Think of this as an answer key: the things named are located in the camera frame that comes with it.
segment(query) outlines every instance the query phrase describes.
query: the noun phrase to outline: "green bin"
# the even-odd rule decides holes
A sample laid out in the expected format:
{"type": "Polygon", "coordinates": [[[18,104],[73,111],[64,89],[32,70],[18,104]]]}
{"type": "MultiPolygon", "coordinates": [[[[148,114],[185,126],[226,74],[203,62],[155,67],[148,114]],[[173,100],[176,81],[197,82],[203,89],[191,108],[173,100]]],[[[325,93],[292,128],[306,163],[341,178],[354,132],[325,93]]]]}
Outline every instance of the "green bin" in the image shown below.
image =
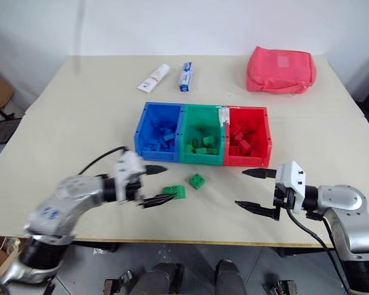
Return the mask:
{"type": "Polygon", "coordinates": [[[219,109],[224,106],[187,104],[184,109],[183,121],[180,133],[180,162],[199,163],[209,165],[222,165],[224,159],[225,144],[225,124],[220,124],[219,109]],[[204,138],[210,140],[214,137],[214,142],[205,146],[204,138]],[[198,142],[198,148],[204,151],[217,151],[218,154],[197,154],[195,148],[193,151],[186,149],[186,145],[198,142]]]}

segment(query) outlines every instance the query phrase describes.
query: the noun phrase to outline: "pink bag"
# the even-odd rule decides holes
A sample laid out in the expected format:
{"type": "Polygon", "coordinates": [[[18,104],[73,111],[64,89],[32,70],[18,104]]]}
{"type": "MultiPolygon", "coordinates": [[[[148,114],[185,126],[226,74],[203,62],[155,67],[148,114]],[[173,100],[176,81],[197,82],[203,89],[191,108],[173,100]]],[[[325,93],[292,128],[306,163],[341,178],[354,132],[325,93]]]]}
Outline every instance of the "pink bag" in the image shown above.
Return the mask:
{"type": "Polygon", "coordinates": [[[313,85],[315,74],[310,53],[257,46],[247,65],[247,90],[303,93],[313,85]]]}

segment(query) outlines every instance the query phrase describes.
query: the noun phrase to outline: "toothpaste tube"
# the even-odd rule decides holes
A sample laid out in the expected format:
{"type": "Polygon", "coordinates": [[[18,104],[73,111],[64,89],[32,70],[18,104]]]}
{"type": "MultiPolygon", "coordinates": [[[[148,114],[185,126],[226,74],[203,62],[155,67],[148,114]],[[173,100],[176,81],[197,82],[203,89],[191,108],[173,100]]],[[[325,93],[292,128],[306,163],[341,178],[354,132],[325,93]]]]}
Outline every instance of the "toothpaste tube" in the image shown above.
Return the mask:
{"type": "Polygon", "coordinates": [[[137,88],[149,93],[162,80],[162,78],[164,78],[164,76],[168,73],[169,70],[170,67],[165,63],[163,63],[137,88]]]}
{"type": "Polygon", "coordinates": [[[185,63],[183,65],[183,69],[182,69],[182,72],[180,73],[180,78],[179,78],[180,91],[187,92],[190,90],[190,83],[191,83],[193,72],[194,72],[194,68],[192,66],[192,62],[185,63]]]}

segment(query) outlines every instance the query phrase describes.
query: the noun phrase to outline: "table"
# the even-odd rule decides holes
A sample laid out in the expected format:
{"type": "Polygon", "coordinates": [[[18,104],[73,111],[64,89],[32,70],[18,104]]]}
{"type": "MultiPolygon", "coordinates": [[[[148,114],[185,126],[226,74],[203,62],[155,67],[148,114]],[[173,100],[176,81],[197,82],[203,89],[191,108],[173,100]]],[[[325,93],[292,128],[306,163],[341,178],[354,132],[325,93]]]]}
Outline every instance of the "table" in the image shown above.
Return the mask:
{"type": "MultiPolygon", "coordinates": [[[[325,57],[315,57],[317,80],[302,95],[247,92],[246,62],[247,57],[69,57],[0,155],[0,235],[22,235],[29,213],[64,177],[111,148],[133,148],[145,101],[266,106],[271,168],[296,160],[308,184],[350,184],[369,202],[369,125],[325,57]],[[196,66],[194,87],[181,93],[179,71],[189,60],[196,66]],[[161,63],[171,66],[161,84],[150,94],[136,89],[161,63]]],[[[112,173],[116,159],[103,159],[87,174],[112,173]]],[[[169,172],[145,176],[143,193],[151,197],[164,186],[184,184],[186,199],[147,210],[130,202],[94,208],[78,222],[77,239],[318,246],[285,214],[276,222],[234,204],[248,200],[272,207],[273,179],[242,175],[243,167],[162,164],[169,172]],[[207,180],[199,191],[186,182],[196,172],[207,180]]],[[[321,222],[304,213],[298,219],[329,242],[321,222]]]]}

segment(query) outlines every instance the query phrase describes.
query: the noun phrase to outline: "white tube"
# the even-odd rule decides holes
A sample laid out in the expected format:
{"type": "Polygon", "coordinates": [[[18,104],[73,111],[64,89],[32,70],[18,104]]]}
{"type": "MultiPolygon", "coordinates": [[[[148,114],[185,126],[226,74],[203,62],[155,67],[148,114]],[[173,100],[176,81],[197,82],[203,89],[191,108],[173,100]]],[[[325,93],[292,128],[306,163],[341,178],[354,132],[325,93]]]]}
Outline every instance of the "white tube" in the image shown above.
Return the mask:
{"type": "Polygon", "coordinates": [[[170,67],[163,63],[137,88],[149,93],[162,80],[162,78],[164,78],[169,70],[170,67]]]}

